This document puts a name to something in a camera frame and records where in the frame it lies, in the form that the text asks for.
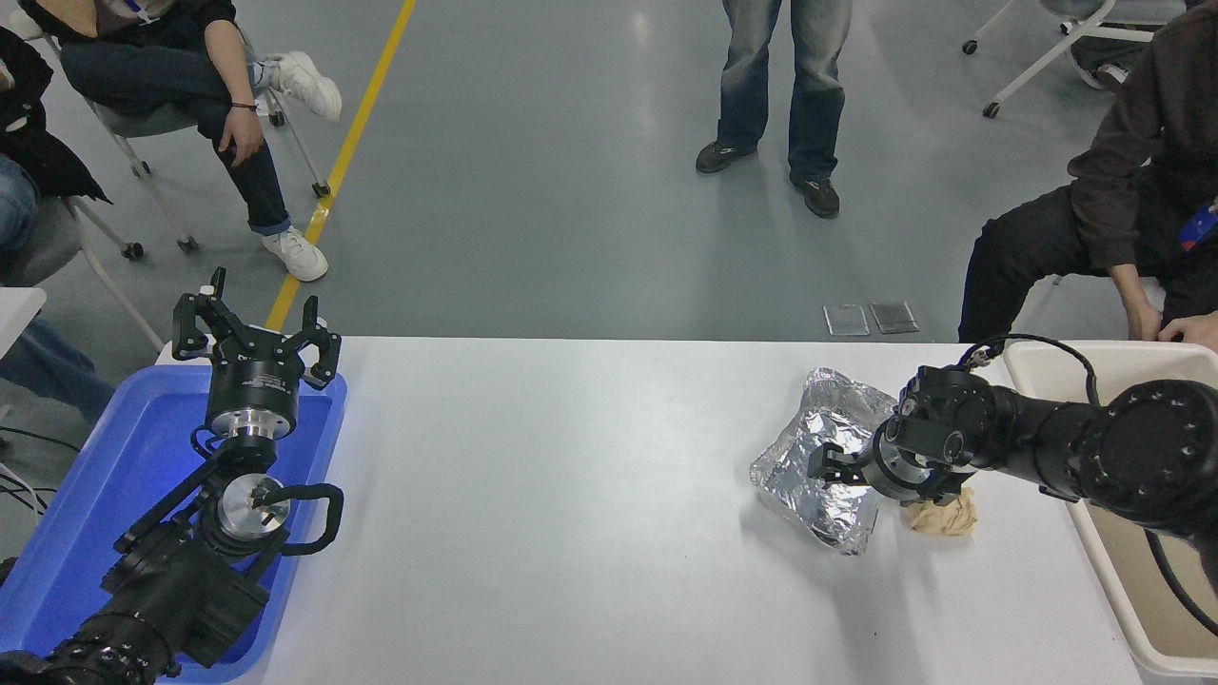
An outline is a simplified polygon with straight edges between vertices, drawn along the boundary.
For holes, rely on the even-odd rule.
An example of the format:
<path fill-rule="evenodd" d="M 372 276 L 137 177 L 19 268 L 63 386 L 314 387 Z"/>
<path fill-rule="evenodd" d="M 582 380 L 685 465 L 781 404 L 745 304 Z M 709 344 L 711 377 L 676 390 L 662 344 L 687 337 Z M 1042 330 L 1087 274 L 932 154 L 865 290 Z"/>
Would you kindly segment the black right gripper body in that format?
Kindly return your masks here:
<path fill-rule="evenodd" d="M 938 477 L 927 452 L 939 425 L 924 418 L 883 421 L 864 455 L 864 477 L 875 491 L 900 502 L 934 501 Z"/>

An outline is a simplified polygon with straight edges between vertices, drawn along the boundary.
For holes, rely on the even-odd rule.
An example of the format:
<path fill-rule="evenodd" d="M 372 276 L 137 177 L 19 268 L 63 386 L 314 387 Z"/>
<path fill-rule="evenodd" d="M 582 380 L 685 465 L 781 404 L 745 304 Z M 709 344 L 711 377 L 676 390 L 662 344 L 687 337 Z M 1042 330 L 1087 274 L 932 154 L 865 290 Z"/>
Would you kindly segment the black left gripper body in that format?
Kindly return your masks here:
<path fill-rule="evenodd" d="M 248 330 L 253 349 L 248 349 L 247 342 L 240 342 L 234 333 L 216 333 L 213 338 L 208 419 L 218 421 L 219 416 L 239 410 L 266 410 L 283 421 L 296 421 L 298 385 L 304 366 L 300 357 L 279 360 L 275 356 L 275 350 L 283 347 L 286 336 L 255 328 Z"/>

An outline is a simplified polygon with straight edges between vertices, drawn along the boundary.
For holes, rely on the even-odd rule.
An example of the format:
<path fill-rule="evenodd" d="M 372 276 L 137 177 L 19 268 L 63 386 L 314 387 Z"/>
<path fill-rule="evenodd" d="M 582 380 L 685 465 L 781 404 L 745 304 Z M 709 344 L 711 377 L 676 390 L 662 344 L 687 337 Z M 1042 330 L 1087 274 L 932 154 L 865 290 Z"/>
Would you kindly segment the person's hand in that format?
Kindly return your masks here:
<path fill-rule="evenodd" d="M 263 143 L 266 137 L 255 108 L 231 105 L 216 145 L 218 155 L 227 158 L 230 167 L 240 167 L 261 150 Z"/>
<path fill-rule="evenodd" d="M 1218 350 L 1218 312 L 1174 318 L 1162 325 L 1158 342 L 1190 342 L 1209 351 Z"/>
<path fill-rule="evenodd" d="M 1156 342 L 1160 339 L 1162 325 L 1162 313 L 1153 307 L 1153 303 L 1141 286 L 1123 296 L 1124 312 L 1127 317 L 1128 336 L 1139 342 Z"/>

